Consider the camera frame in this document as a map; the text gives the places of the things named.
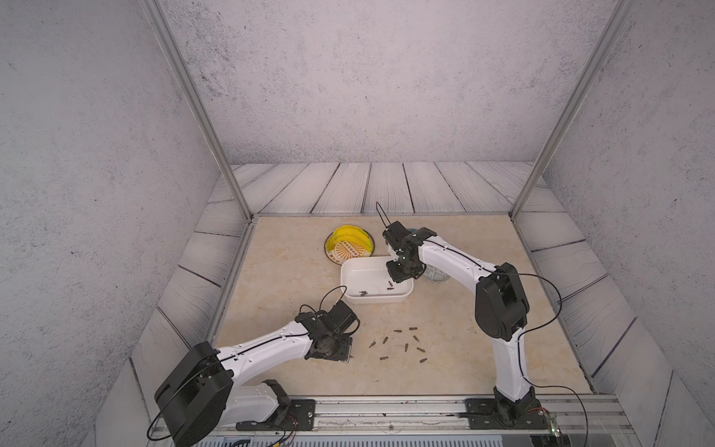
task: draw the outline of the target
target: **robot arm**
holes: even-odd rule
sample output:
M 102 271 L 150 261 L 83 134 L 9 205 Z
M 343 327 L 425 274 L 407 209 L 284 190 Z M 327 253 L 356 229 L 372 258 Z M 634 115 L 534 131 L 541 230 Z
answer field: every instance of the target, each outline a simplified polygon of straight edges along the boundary
M 193 347 L 154 394 L 175 445 L 193 446 L 216 426 L 248 421 L 279 426 L 290 406 L 281 386 L 274 380 L 241 385 L 296 358 L 347 361 L 352 333 L 346 330 L 357 319 L 339 300 L 330 312 L 300 313 L 280 329 L 246 343 L 213 349 L 203 342 Z
M 529 401 L 533 389 L 527 381 L 524 347 L 518 343 L 529 304 L 516 269 L 508 263 L 494 265 L 468 255 L 428 228 L 409 232 L 393 222 L 383 236 L 394 252 L 395 259 L 387 268 L 395 282 L 419 278 L 427 265 L 432 265 L 475 294 L 476 322 L 491 337 L 494 350 L 497 400 L 506 398 L 511 409 L 513 404 Z M 505 419 L 514 419 L 516 413 L 511 413 Z

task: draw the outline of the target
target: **white plastic tray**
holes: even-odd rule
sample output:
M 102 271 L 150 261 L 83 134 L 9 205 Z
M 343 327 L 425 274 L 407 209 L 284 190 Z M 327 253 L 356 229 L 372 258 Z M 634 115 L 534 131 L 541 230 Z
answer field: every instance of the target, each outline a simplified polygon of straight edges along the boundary
M 344 299 L 350 304 L 399 303 L 406 300 L 415 287 L 415 281 L 412 278 L 399 284 L 392 281 L 385 265 L 391 259 L 391 256 L 372 256 L 345 261 L 340 268 L 340 284 L 347 286 Z M 365 296 L 360 293 L 363 291 L 367 292 Z

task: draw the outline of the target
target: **metal frame edge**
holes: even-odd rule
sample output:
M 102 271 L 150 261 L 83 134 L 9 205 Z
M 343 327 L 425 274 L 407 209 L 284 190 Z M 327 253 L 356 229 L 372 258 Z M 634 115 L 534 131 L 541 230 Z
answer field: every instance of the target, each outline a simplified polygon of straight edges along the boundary
M 613 49 L 613 46 L 616 44 L 616 41 L 625 27 L 625 24 L 628 21 L 636 3 L 638 3 L 638 0 L 619 0 L 616 7 L 613 9 L 611 18 L 608 20 L 606 27 L 603 29 L 601 38 L 593 48 L 590 57 L 581 70 L 581 74 L 578 75 L 576 85 L 574 85 L 573 90 L 571 90 L 571 94 L 566 100 L 566 103 L 561 110 L 561 114 L 556 120 L 556 123 L 541 148 L 541 151 L 538 153 L 538 156 L 536 157 L 536 160 L 531 168 L 531 172 L 529 172 L 526 182 L 519 192 L 519 196 L 516 198 L 514 206 L 512 206 L 511 211 L 509 212 L 509 216 L 511 216 L 512 220 L 515 220 L 524 208 L 531 192 L 534 187 L 536 187 L 536 183 L 544 171 L 546 171 L 548 163 L 556 153 L 556 150 L 561 143 L 561 139 L 566 134 L 568 126 L 571 125 L 573 118 L 578 113 L 578 109 L 581 108 L 581 104 L 583 104 L 583 100 L 586 98 L 588 90 L 591 88 L 598 72 L 601 70 L 601 67 L 606 62 L 608 55 Z
M 159 41 L 159 45 L 164 52 L 164 55 L 171 66 L 172 72 L 174 72 L 174 77 L 179 82 L 181 90 L 184 92 L 184 98 L 186 98 L 189 103 L 189 108 L 196 119 L 201 133 L 203 133 L 206 143 L 209 146 L 209 150 L 216 159 L 216 164 L 218 164 L 221 174 L 226 179 L 229 190 L 231 194 L 238 202 L 241 213 L 243 214 L 246 222 L 251 220 L 251 210 L 246 202 L 243 193 L 241 193 L 241 188 L 236 181 L 236 177 L 233 175 L 233 170 L 231 165 L 226 159 L 226 153 L 221 147 L 221 142 L 219 141 L 218 135 L 214 130 L 209 115 L 204 108 L 199 93 L 196 90 L 196 86 L 191 80 L 189 71 L 186 68 L 186 64 L 179 52 L 179 48 L 176 45 L 176 41 L 169 30 L 169 24 L 167 23 L 161 6 L 158 0 L 141 0 L 142 8 L 144 9 L 145 15 L 151 24 L 154 34 Z

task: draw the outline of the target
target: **black cable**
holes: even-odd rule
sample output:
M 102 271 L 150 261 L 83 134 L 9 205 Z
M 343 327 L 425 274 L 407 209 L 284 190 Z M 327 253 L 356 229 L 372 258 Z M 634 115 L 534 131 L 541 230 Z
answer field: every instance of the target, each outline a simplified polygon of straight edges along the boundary
M 219 365 L 220 363 L 223 363 L 223 362 L 225 362 L 226 360 L 230 360 L 230 359 L 232 359 L 232 358 L 234 358 L 234 357 L 236 357 L 236 356 L 238 356 L 238 355 L 241 355 L 241 354 L 243 354 L 243 353 L 246 353 L 246 352 L 248 352 L 248 351 L 250 351 L 250 350 L 252 350 L 252 349 L 258 348 L 259 346 L 263 346 L 263 345 L 265 345 L 266 343 L 270 343 L 270 342 L 272 342 L 272 341 L 279 340 L 279 339 L 281 339 L 281 338 L 302 337 L 302 336 L 304 336 L 304 335 L 308 335 L 308 334 L 305 333 L 305 334 L 295 334 L 295 335 L 280 335 L 280 336 L 278 336 L 278 337 L 271 338 L 270 340 L 266 340 L 266 341 L 264 341 L 264 342 L 258 343 L 256 346 L 251 346 L 250 348 L 246 348 L 246 349 L 242 350 L 242 351 L 239 352 L 239 353 L 235 353 L 235 354 L 233 354 L 233 355 L 231 355 L 231 356 L 229 356 L 229 357 L 224 358 L 223 360 L 218 360 L 218 361 L 215 361 L 215 362 L 213 362 L 213 363 L 210 363 L 209 365 L 207 365 L 207 366 L 201 368 L 201 369 L 199 370 L 199 372 L 197 372 L 196 374 L 192 375 L 189 380 L 186 380 L 185 382 L 183 382 L 183 383 L 178 387 L 178 389 L 174 392 L 174 394 L 172 394 L 172 397 L 169 398 L 169 400 L 167 401 L 166 405 L 164 405 L 164 406 L 159 410 L 159 412 L 157 413 L 157 415 L 156 415 L 156 416 L 154 417 L 154 419 L 152 420 L 152 423 L 150 423 L 150 424 L 149 424 L 149 427 L 147 428 L 147 439 L 149 439 L 150 441 L 163 441 L 164 439 L 171 438 L 171 435 L 170 435 L 170 434 L 169 434 L 169 435 L 166 435 L 166 436 L 163 437 L 163 438 L 152 438 L 152 434 L 151 434 L 151 433 L 152 433 L 152 429 L 154 428 L 154 425 L 157 423 L 157 421 L 159 420 L 159 417 L 162 415 L 162 413 L 164 412 L 164 410 L 167 409 L 167 406 L 169 406 L 169 404 L 170 404 L 170 403 L 174 400 L 174 398 L 179 394 L 179 392 L 180 392 L 182 389 L 184 389 L 184 387 L 185 387 L 186 385 L 188 385 L 192 380 L 194 380 L 196 377 L 198 377 L 201 373 L 203 373 L 203 372 L 206 371 L 207 369 L 211 368 L 212 366 Z
M 378 211 L 378 216 L 380 216 L 380 220 L 383 221 L 383 227 L 385 227 L 385 228 L 388 227 L 387 225 L 385 225 L 385 219 L 388 220 L 388 224 L 390 224 L 390 225 L 392 224 L 392 222 L 390 222 L 390 218 L 388 217 L 388 214 L 385 212 L 385 210 L 383 209 L 383 206 L 380 205 L 379 202 L 375 202 L 375 209 Z
M 315 309 L 313 309 L 310 305 L 307 305 L 307 304 L 301 304 L 301 305 L 300 305 L 300 308 L 298 309 L 298 313 L 302 313 L 302 312 L 303 312 L 303 306 L 305 306 L 306 308 L 311 309 L 311 310 L 313 311 L 313 313 L 315 313 Z
M 345 296 L 345 292 L 347 292 L 347 286 L 346 286 L 346 285 L 338 285 L 336 288 L 330 289 L 330 292 L 326 293 L 326 294 L 322 297 L 322 300 L 320 300 L 320 305 L 317 307 L 318 312 L 320 312 L 320 309 L 322 308 L 322 302 L 325 301 L 325 298 L 327 298 L 327 296 L 330 295 L 330 293 L 332 293 L 333 291 L 335 291 L 335 290 L 337 290 L 337 289 L 339 289 L 339 288 L 341 288 L 341 287 L 344 287 L 345 290 L 343 290 L 342 295 L 340 296 L 340 298 L 337 299 L 337 301 L 342 300 L 342 297 Z
M 550 325 L 551 323 L 553 323 L 554 321 L 556 321 L 556 319 L 558 318 L 558 316 L 561 314 L 561 310 L 563 309 L 563 298 L 561 297 L 561 292 L 558 291 L 558 288 L 556 287 L 556 285 L 555 285 L 554 283 L 552 283 L 550 280 L 547 280 L 546 278 L 544 278 L 543 276 L 535 275 L 535 274 L 533 274 L 533 273 L 501 273 L 501 272 L 497 272 L 497 271 L 495 271 L 495 270 L 487 270 L 487 269 L 485 269 L 481 264 L 479 264 L 479 262 L 476 262 L 474 259 L 472 259 L 471 257 L 465 255 L 464 253 L 458 252 L 457 250 L 452 250 L 452 249 L 449 248 L 449 247 L 445 247 L 444 245 L 438 244 L 438 243 L 433 242 L 433 241 L 431 241 L 431 240 L 426 240 L 425 242 L 431 242 L 431 243 L 433 243 L 434 245 L 437 245 L 437 246 L 439 246 L 439 247 L 442 247 L 442 248 L 444 248 L 444 249 L 446 249 L 446 250 L 449 250 L 449 251 L 451 251 L 451 252 L 457 253 L 458 255 L 460 255 L 460 256 L 462 256 L 462 257 L 464 257 L 464 258 L 470 260 L 471 262 L 474 262 L 474 264 L 477 265 L 480 269 L 486 270 L 487 272 L 496 273 L 497 275 L 507 275 L 507 276 L 533 276 L 533 277 L 537 277 L 537 278 L 539 278 L 539 279 L 541 279 L 541 280 L 546 281 L 547 283 L 549 283 L 549 285 L 551 285 L 551 287 L 553 287 L 553 289 L 556 291 L 556 294 L 558 295 L 558 312 L 556 312 L 556 315 L 554 315 L 553 318 L 551 318 L 549 321 L 547 321 L 546 323 L 544 323 L 544 324 L 542 324 L 542 325 L 540 325 L 540 326 L 537 326 L 537 327 L 535 327 L 535 328 L 533 328 L 533 329 L 525 330 L 524 332 L 522 332 L 522 333 L 516 338 L 516 352 L 517 352 L 517 359 L 518 359 L 518 361 L 519 361 L 519 373 L 521 373 L 521 377 L 522 377 L 524 380 L 526 380 L 526 382 L 527 382 L 529 385 L 531 385 L 531 386 L 533 386 L 533 387 L 536 387 L 536 388 L 564 388 L 564 389 L 566 389 L 566 390 L 569 390 L 570 392 L 572 392 L 572 393 L 576 396 L 576 398 L 578 399 L 578 402 L 581 404 L 581 408 L 583 409 L 583 417 L 586 419 L 586 437 L 585 437 L 585 439 L 583 440 L 583 445 L 584 445 L 584 447 L 586 447 L 586 446 L 588 445 L 588 414 L 586 414 L 586 406 L 583 404 L 583 401 L 581 400 L 581 397 L 578 396 L 578 393 L 575 392 L 573 389 L 569 388 L 568 386 L 564 386 L 564 385 L 536 385 L 535 383 L 532 383 L 529 379 L 527 379 L 527 378 L 524 376 L 524 370 L 523 370 L 522 367 L 521 367 L 521 349 L 520 349 L 521 338 L 522 338 L 525 334 L 527 334 L 527 333 L 529 333 L 529 332 L 533 332 L 534 330 L 541 329 L 541 328 L 543 328 L 544 326 Z

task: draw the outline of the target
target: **gray wooden panel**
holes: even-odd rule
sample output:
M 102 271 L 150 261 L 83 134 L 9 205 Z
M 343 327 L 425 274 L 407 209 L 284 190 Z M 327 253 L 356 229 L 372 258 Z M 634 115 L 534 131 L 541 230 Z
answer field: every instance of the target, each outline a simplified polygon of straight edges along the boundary
M 306 166 L 306 163 L 277 164 L 242 188 L 251 211 L 259 212 L 265 208 Z
M 220 293 L 220 287 L 177 267 L 157 306 L 194 346 L 204 341 Z
M 524 211 L 561 212 L 563 205 L 548 188 L 534 188 L 524 204 Z
M 273 166 L 273 165 L 272 164 L 232 164 L 231 168 L 233 169 L 233 175 L 236 177 L 238 186 L 243 188 L 248 183 L 255 180 L 262 173 L 268 171 L 268 169 L 270 169 L 271 166 Z M 233 198 L 234 197 L 231 194 L 231 191 L 228 189 L 228 184 L 226 183 L 226 179 L 222 175 L 221 177 L 219 177 L 218 181 L 216 182 L 216 186 L 214 187 L 214 190 L 211 193 L 211 197 L 209 197 L 209 203 L 219 202 L 221 200 L 233 200 Z
M 310 163 L 260 212 L 310 212 L 335 174 L 337 165 Z
M 340 163 L 312 212 L 362 211 L 369 171 L 370 163 Z
M 223 285 L 240 237 L 192 233 L 179 265 Z
M 586 242 L 548 248 L 534 252 L 532 256 L 541 274 L 556 285 L 562 298 L 606 274 L 606 269 Z M 547 293 L 556 298 L 553 288 L 545 287 Z
M 413 212 L 410 190 L 402 163 L 372 163 L 363 212 L 377 212 L 379 202 L 385 212 Z
M 638 439 L 652 446 L 673 368 L 640 321 L 631 326 L 593 377 L 599 393 L 615 393 Z
M 236 166 L 233 169 L 233 175 L 236 176 L 238 186 L 241 188 L 247 186 L 253 180 L 263 175 L 274 165 L 271 163 L 249 163 L 242 166 Z
M 235 200 L 208 203 L 204 208 L 194 231 L 216 235 L 240 236 L 246 228 L 246 221 Z
M 561 317 L 593 374 L 636 317 L 613 278 L 606 276 L 563 302 Z
M 531 166 L 525 162 L 468 162 L 507 199 L 514 202 L 526 183 Z M 543 178 L 537 185 L 547 186 Z
M 564 212 L 522 212 L 516 223 L 529 250 L 541 250 L 585 239 Z
M 154 310 L 132 353 L 134 370 L 137 372 L 139 387 L 150 418 L 159 412 L 154 393 L 187 352 L 189 348 L 169 321 L 158 309 Z
M 471 212 L 509 211 L 511 203 L 492 185 L 464 162 L 441 162 L 437 168 L 452 191 Z
M 94 442 L 94 425 L 89 429 L 89 433 L 84 437 L 84 441 L 80 447 L 96 447 Z
M 715 446 L 715 427 L 705 417 L 677 374 L 674 374 L 671 381 L 656 438 L 656 447 L 671 446 Z
M 127 360 L 94 422 L 97 445 L 145 447 L 150 422 L 132 365 Z
M 415 212 L 464 212 L 464 207 L 434 163 L 404 165 Z

